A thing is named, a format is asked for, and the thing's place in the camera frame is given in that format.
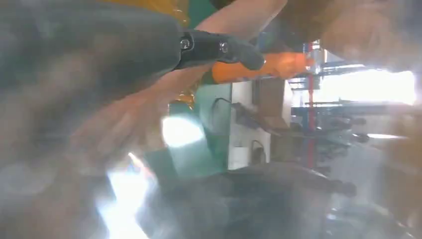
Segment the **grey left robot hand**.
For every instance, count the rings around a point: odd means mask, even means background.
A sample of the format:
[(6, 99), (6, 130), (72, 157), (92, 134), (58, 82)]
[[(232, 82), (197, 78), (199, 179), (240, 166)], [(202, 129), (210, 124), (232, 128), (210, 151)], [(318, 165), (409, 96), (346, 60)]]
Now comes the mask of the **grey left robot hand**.
[(134, 151), (83, 167), (73, 133), (127, 97), (157, 104), (215, 61), (262, 65), (248, 41), (286, 5), (237, 0), (184, 30), (170, 15), (97, 0), (0, 3), (0, 236), (3, 239), (309, 239), (333, 194), (288, 162), (165, 179)]

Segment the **person's hand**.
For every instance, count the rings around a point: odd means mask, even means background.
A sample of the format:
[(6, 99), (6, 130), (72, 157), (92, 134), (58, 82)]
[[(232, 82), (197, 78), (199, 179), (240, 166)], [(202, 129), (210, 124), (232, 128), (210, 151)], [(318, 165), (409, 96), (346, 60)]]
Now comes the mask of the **person's hand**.
[(129, 152), (147, 153), (165, 147), (162, 119), (168, 104), (127, 97), (89, 117), (70, 138), (68, 155), (83, 167), (113, 164)]

